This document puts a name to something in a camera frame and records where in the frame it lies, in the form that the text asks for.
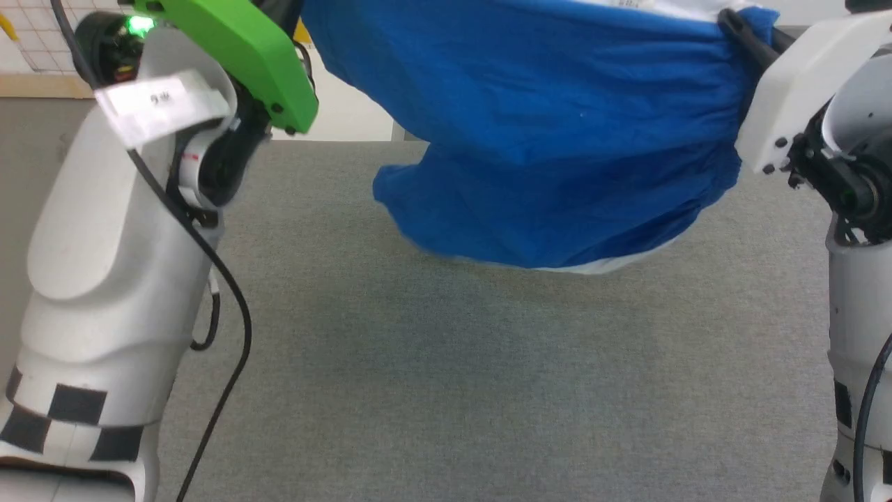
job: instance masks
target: paper label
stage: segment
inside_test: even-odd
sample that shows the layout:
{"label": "paper label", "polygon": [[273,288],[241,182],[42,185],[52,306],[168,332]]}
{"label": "paper label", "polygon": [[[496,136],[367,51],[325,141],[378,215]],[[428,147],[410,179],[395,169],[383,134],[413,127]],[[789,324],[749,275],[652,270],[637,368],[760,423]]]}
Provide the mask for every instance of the paper label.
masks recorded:
{"label": "paper label", "polygon": [[197,71],[96,91],[96,102],[124,146],[136,148],[229,114],[229,103]]}
{"label": "paper label", "polygon": [[613,5],[627,9],[654,10],[657,8],[656,0],[613,0]]}

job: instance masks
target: white cloth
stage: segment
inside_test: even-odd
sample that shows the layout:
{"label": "white cloth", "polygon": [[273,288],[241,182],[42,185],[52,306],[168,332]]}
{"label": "white cloth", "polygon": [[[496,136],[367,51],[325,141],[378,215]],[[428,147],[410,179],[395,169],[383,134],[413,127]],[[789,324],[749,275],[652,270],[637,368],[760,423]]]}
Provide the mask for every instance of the white cloth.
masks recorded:
{"label": "white cloth", "polygon": [[735,11],[756,6],[746,0],[574,0],[583,4],[625,7],[663,14],[665,16],[690,19],[696,21],[712,21],[718,19],[722,9]]}
{"label": "white cloth", "polygon": [[544,272],[578,273],[580,275],[604,275],[605,273],[616,272],[621,268],[640,262],[648,256],[651,256],[654,253],[662,251],[663,249],[671,246],[672,243],[676,240],[678,240],[678,238],[674,238],[669,242],[663,244],[662,246],[657,247],[656,249],[651,249],[650,251],[645,251],[644,253],[638,253],[637,255],[619,256],[617,258],[604,258],[603,260],[597,260],[595,262],[591,262],[590,264],[576,265],[575,267],[562,267],[557,269],[545,268],[537,270],[541,270]]}

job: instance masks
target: black wire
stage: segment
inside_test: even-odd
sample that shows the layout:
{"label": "black wire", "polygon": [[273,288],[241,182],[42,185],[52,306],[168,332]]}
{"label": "black wire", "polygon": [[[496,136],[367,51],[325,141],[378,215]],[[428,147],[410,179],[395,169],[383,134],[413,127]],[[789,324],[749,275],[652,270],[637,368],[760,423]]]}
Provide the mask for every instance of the black wire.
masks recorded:
{"label": "black wire", "polygon": [[313,79],[313,61],[310,59],[310,51],[307,50],[307,47],[304,47],[302,43],[294,40],[294,46],[297,47],[297,50],[300,51],[301,57],[303,58],[303,68],[307,72],[307,78],[310,79],[310,85],[313,86],[313,90],[316,90],[316,81]]}
{"label": "black wire", "polygon": [[217,327],[220,322],[220,293],[211,293],[211,326],[208,327],[208,337],[204,339],[204,342],[198,343],[197,340],[192,340],[192,345],[190,348],[195,352],[204,352],[205,350],[211,348],[211,345],[214,344],[214,339],[217,337]]}
{"label": "black wire", "polygon": [[[53,7],[53,14],[55,15],[56,22],[59,23],[59,28],[62,30],[62,36],[65,38],[65,43],[71,50],[71,56],[74,58],[75,64],[79,65],[82,69],[87,84],[89,84],[93,90],[97,90],[100,87],[99,80],[93,72],[93,68],[87,63],[87,58],[75,39],[74,30],[71,28],[71,24],[62,7],[62,0],[50,0],[50,5]],[[143,180],[145,180],[155,196],[158,197],[158,200],[161,201],[168,212],[177,220],[186,233],[189,234],[189,237],[195,241],[195,244],[197,244],[208,258],[210,258],[220,275],[223,276],[223,280],[225,280],[230,289],[232,289],[235,301],[238,304],[239,309],[242,311],[242,319],[244,321],[244,345],[242,348],[242,355],[238,360],[238,364],[235,366],[232,376],[229,378],[229,382],[227,382],[226,387],[223,389],[223,394],[220,396],[217,407],[214,409],[211,419],[208,421],[208,426],[204,430],[204,435],[195,452],[195,457],[189,465],[189,471],[186,473],[186,477],[180,487],[179,494],[177,495],[177,502],[183,502],[186,498],[186,493],[189,491],[189,487],[192,484],[195,472],[198,470],[198,464],[202,461],[204,450],[207,448],[208,443],[211,440],[211,435],[214,432],[214,428],[217,426],[217,422],[223,413],[223,408],[226,407],[229,395],[232,394],[232,390],[235,388],[235,384],[242,375],[244,367],[248,364],[248,357],[251,354],[252,343],[251,310],[248,308],[248,302],[245,300],[244,294],[242,293],[241,288],[239,288],[238,282],[235,281],[232,272],[229,271],[229,268],[223,260],[220,259],[214,248],[211,247],[211,245],[204,240],[202,235],[198,233],[198,230],[195,229],[192,221],[186,216],[186,213],[183,212],[176,203],[170,199],[170,197],[168,197],[164,188],[161,187],[161,184],[155,179],[154,175],[152,175],[152,172],[145,164],[143,158],[136,150],[128,150],[127,154],[136,166],[136,170],[139,171],[140,176],[143,177]]]}
{"label": "black wire", "polygon": [[871,414],[873,397],[880,385],[880,377],[886,371],[886,362],[892,355],[892,334],[886,339],[880,355],[873,363],[871,376],[867,379],[861,407],[858,409],[858,424],[855,428],[855,460],[852,465],[852,477],[855,480],[855,502],[864,502],[864,444],[867,440],[867,420]]}

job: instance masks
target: gray carpet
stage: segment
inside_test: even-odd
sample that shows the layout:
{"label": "gray carpet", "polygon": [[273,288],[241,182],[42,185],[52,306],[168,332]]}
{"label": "gray carpet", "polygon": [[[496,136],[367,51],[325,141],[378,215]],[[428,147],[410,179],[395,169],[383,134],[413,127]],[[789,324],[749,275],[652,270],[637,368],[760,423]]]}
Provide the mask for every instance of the gray carpet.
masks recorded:
{"label": "gray carpet", "polygon": [[[45,177],[83,112],[0,101],[4,278],[33,224],[9,211],[35,207],[20,185]],[[746,173],[644,264],[603,278],[497,269],[418,252],[372,201],[376,167],[422,148],[258,155],[222,248],[254,353],[189,500],[817,499],[835,423],[829,212],[814,195]],[[164,502],[240,337],[225,296],[218,345],[186,358],[169,405]]]}

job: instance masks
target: blue cloth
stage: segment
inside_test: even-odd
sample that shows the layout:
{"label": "blue cloth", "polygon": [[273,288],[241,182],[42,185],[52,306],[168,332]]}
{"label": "blue cloth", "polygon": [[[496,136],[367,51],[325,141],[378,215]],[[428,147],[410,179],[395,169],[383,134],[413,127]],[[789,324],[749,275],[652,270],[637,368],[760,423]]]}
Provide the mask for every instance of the blue cloth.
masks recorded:
{"label": "blue cloth", "polygon": [[[742,14],[770,40],[776,12]],[[328,70],[430,141],[374,194],[436,254],[645,252],[737,181],[757,71],[716,23],[570,0],[307,0],[303,19]]]}

